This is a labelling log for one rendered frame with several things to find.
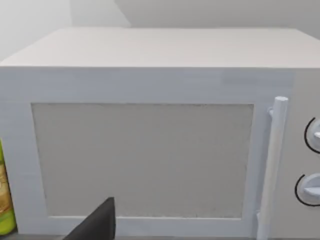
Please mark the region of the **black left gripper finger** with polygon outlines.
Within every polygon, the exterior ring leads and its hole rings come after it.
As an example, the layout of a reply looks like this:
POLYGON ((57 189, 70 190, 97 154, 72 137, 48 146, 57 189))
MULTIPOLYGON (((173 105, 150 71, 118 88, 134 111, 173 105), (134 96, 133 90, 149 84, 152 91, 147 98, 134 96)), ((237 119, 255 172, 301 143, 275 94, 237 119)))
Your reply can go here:
POLYGON ((115 198, 108 197, 62 240, 115 240, 115 198))

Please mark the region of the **pale microwave door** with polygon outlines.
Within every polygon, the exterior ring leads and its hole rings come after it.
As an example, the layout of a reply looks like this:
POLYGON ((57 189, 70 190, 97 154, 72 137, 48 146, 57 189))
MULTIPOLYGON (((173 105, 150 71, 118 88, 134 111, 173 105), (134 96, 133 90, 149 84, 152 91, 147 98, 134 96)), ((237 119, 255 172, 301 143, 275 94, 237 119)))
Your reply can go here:
POLYGON ((114 197, 119 236, 250 237, 270 68, 0 67, 0 138, 21 234, 65 235, 114 197))

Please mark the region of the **green bottle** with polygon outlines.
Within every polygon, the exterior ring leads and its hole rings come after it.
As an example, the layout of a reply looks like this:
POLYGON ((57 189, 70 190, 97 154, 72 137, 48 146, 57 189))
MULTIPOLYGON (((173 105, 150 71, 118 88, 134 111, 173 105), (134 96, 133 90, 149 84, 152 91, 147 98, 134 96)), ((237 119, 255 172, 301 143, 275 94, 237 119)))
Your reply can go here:
POLYGON ((0 140, 0 237, 10 234, 17 226, 7 177, 2 142, 0 140))

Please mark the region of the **pale microwave oven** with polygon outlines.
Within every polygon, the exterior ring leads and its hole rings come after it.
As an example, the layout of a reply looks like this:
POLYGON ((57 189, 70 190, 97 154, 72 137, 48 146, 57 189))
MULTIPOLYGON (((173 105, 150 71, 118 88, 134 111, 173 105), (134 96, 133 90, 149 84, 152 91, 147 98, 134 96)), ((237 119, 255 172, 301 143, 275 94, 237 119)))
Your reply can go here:
MULTIPOLYGON (((270 238, 320 239, 320 207, 299 203, 298 178, 320 173, 320 154, 309 150, 304 130, 320 118, 320 40, 295 29, 86 28, 55 31, 0 62, 0 67, 248 68, 293 73, 270 238)), ((257 236, 272 117, 255 214, 257 236)))

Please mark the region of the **pale microwave knob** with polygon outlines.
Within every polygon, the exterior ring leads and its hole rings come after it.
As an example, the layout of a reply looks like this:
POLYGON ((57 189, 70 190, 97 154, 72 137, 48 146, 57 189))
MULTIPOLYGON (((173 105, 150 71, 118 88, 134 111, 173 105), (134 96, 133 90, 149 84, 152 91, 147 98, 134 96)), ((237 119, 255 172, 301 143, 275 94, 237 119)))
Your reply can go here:
POLYGON ((296 200, 310 208, 320 208, 320 173, 302 174, 295 183, 296 200))
POLYGON ((320 118, 313 117, 308 122, 304 129, 303 139, 309 150, 320 155, 320 118))

